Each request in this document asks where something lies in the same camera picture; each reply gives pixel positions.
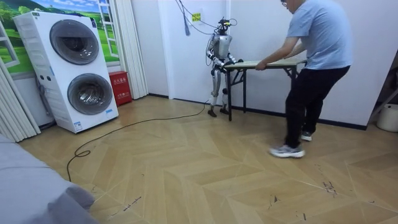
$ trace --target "man's arm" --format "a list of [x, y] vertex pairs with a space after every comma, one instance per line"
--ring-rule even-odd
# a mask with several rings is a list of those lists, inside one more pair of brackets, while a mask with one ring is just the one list
[[305, 48], [304, 48], [303, 44], [298, 44], [298, 46], [296, 46], [293, 49], [293, 51], [288, 56], [286, 56], [285, 58], [294, 57], [294, 56], [298, 55], [299, 53], [303, 52], [304, 50], [305, 50]]
[[258, 65], [256, 66], [256, 70], [265, 70], [267, 64], [279, 61], [280, 59], [285, 58], [288, 56], [292, 51], [294, 46], [296, 46], [297, 42], [299, 41], [298, 37], [288, 37], [285, 40], [283, 46], [275, 51], [270, 56], [263, 59]]

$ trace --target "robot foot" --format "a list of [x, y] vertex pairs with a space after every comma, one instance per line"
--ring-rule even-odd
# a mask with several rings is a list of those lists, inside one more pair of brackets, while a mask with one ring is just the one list
[[220, 109], [220, 113], [229, 114], [229, 111], [226, 110], [226, 109], [224, 109], [224, 108], [221, 108], [221, 109]]
[[207, 113], [208, 113], [210, 116], [214, 117], [214, 118], [217, 117], [217, 114], [215, 114], [213, 110], [209, 110], [209, 111], [207, 111]]

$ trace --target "stacked washer dryer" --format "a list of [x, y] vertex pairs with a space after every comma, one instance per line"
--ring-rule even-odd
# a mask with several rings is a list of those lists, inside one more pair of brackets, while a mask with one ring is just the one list
[[28, 12], [14, 21], [60, 127], [77, 133], [118, 116], [93, 19]]

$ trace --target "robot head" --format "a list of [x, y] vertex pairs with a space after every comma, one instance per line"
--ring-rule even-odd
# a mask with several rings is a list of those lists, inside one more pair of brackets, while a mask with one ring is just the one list
[[222, 19], [218, 22], [218, 24], [220, 24], [220, 26], [218, 26], [216, 32], [219, 35], [226, 35], [226, 31], [228, 30], [228, 27], [231, 26], [231, 23], [229, 23], [229, 20]]

